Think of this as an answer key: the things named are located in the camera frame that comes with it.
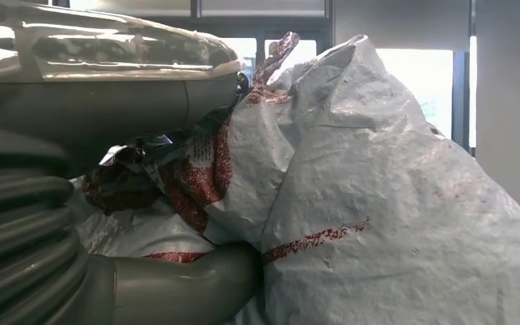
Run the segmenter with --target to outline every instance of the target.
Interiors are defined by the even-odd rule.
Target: crumpled bag
[[[251,94],[227,148],[177,162],[229,170],[223,195],[204,199],[204,174],[163,177],[260,239],[268,324],[520,324],[520,207],[426,122],[367,37],[318,56],[288,95]]]
[[[176,211],[215,244],[245,240],[260,249],[260,236],[293,155],[278,130],[290,107],[288,90],[267,86],[298,44],[286,34],[274,56],[257,69],[253,89],[217,134],[198,136],[184,157],[164,156],[146,166]]]

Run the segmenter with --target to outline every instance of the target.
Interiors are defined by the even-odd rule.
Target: ribbed hose
[[[72,191],[60,177],[0,171],[0,324],[44,323],[79,288],[87,254],[62,206]]]

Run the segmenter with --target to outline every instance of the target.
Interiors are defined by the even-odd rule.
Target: white plastic bag
[[[519,206],[430,130],[367,37],[295,87],[262,236],[269,323],[520,324]]]
[[[260,249],[262,229],[293,155],[278,129],[290,96],[266,84],[298,42],[291,32],[280,40],[277,54],[257,70],[252,93],[217,135],[199,137],[181,160],[148,167],[179,214],[215,244],[239,239]]]

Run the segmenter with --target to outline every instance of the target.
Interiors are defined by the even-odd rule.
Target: grey plastic object
[[[19,11],[36,18],[43,7],[0,1],[1,26],[19,22],[11,16]],[[31,44],[15,38],[16,47]],[[195,51],[208,46],[199,44]],[[236,82],[236,73],[191,81],[0,79],[0,325],[216,325],[254,295],[261,262],[247,244],[186,265],[92,257],[64,208],[73,190],[67,179],[94,167],[106,148],[191,127],[233,104]]]
[[[95,61],[105,52],[119,54]],[[135,137],[138,125],[144,134],[189,129],[231,106],[238,67],[210,35],[0,0],[0,127],[61,145],[80,162],[71,177],[102,159],[100,145]],[[67,136],[76,132],[86,136]]]

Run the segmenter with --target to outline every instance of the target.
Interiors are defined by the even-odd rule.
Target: roller blind
[[[477,0],[477,160],[520,204],[520,1]]]
[[[336,44],[367,34],[378,48],[469,48],[469,0],[336,0],[334,12]]]
[[[324,0],[203,0],[203,16],[324,17]]]
[[[190,0],[70,0],[70,7],[142,17],[190,16]]]

